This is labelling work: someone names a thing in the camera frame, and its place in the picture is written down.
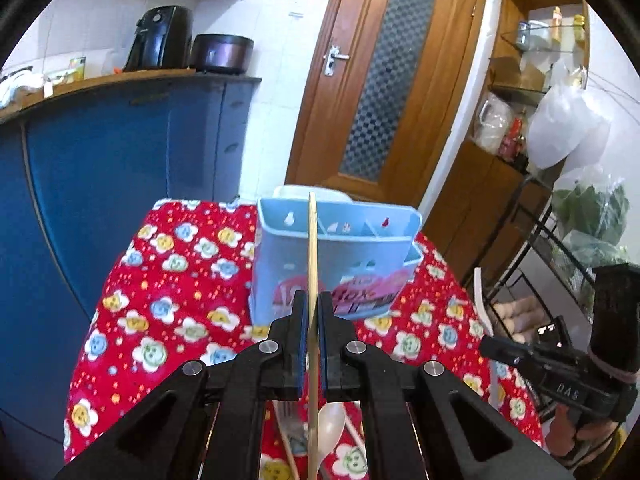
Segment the human hand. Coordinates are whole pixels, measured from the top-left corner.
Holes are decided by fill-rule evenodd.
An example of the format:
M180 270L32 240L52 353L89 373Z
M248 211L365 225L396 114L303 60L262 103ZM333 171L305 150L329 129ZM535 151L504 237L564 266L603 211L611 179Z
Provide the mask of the human hand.
M556 407L556 416L549 426L549 434L546 436L546 448L555 457L562 458L569 453L576 445L576 440L590 442L593 451L587 453L578 462L585 465L596 458L609 445L616 430L617 423L612 420L599 420L585 424L580 430L575 431L575 426L568 418L569 408L563 404Z

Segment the green vegetable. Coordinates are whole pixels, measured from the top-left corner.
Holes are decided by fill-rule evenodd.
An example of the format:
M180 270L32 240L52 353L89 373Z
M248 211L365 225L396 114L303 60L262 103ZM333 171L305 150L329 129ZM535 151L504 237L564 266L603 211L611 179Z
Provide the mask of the green vegetable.
M626 228L629 200L619 184L613 192L596 191L580 182L572 190L553 192L551 207L558 219L561 238L571 231L580 231L603 242L616 245Z

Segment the frosted glass panel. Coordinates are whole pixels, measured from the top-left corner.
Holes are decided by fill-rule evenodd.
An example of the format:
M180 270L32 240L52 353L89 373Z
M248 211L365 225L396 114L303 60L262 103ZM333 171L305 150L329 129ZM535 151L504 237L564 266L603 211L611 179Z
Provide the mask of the frosted glass panel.
M435 0L388 0L340 172L376 182L414 81Z

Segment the red bottle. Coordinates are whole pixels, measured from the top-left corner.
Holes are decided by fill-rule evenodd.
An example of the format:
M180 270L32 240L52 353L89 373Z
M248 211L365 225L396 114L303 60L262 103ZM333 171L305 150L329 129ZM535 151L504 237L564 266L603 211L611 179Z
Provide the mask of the red bottle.
M502 138L500 148L498 148L498 156L507 162L513 162L513 159L518 154L518 142L523 124L524 115L521 113L514 118L511 128Z

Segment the door frame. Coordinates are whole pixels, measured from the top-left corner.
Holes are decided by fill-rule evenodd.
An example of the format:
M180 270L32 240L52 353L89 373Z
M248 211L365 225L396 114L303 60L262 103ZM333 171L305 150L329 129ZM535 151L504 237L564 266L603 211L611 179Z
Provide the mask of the door frame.
M322 68L324 67L324 55L326 54L329 41L331 40L331 33L334 28L335 18L338 13L338 8L342 0L329 0L324 12L324 18L322 19L322 25L320 27L320 33L318 34L318 41L316 42L316 49L311 61L309 72L306 76L305 91L302 96L302 104L300 105L300 113L298 115L298 122L296 124L296 131L293 137L293 144L291 146L291 153L289 155L289 163L287 165L287 174L285 177L285 184L295 184L296 173L300 164L300 157L302 154L302 148L305 143L306 130L309 124L311 116L311 110L316 98L316 90L318 83L321 79ZM466 82L469 77L471 62L473 61L474 54L476 52L476 44L478 44L478 38L480 35L480 25L482 23L482 16L484 15L484 5L486 0L476 0L475 12L471 21L471 28L469 29L469 35L466 40L465 51L462 57L462 63L460 64L460 70L456 83L447 106L444 119L439 127L438 137L434 145L433 155L430 156L427 161L427 165L420 176L420 181L417 183L417 191L414 194L414 198L410 205L417 207L422 201L422 197L429 185L433 172L436 169L436 165L440 160L440 155L444 149L444 145L451 133L451 127L453 125L454 118L460 108L460 101L462 100L462 93L465 90Z

